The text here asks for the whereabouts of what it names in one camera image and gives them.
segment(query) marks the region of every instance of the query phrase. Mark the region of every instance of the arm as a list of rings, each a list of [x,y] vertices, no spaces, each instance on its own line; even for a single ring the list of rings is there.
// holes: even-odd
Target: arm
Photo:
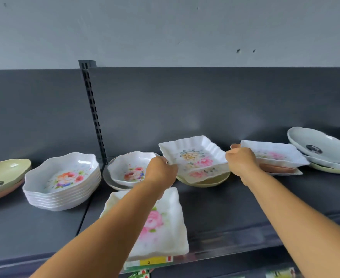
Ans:
[[[256,197],[303,275],[340,277],[340,226],[263,172],[251,149],[232,149],[226,158],[231,171]]]
[[[151,160],[143,182],[105,216],[75,237],[32,278],[116,278],[156,201],[175,181],[178,168],[163,157]]]

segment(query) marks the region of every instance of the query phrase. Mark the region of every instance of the yellow label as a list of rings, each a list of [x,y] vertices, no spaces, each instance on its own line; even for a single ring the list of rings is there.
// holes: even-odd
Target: yellow label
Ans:
[[[153,257],[139,261],[139,265],[164,264],[164,263],[166,263],[166,257]]]

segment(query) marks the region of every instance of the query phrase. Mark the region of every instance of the forearm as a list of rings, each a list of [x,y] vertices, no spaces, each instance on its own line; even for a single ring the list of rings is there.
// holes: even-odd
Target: forearm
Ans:
[[[305,277],[340,277],[339,225],[260,169],[247,173],[242,181]]]
[[[162,192],[144,180],[32,277],[116,278]]]

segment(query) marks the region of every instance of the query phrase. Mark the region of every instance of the white wall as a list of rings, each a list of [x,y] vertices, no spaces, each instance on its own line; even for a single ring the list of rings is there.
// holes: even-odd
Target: white wall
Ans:
[[[81,59],[340,66],[340,0],[0,0],[0,69],[78,68]]]

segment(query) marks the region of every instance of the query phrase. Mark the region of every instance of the hand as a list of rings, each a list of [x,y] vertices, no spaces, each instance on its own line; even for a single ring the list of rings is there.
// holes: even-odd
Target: hand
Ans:
[[[160,188],[161,196],[165,189],[173,185],[178,173],[176,164],[168,165],[166,162],[165,157],[156,156],[151,159],[145,172],[145,182]]]
[[[241,178],[252,170],[260,169],[250,148],[234,148],[225,153],[225,158],[230,171]]]

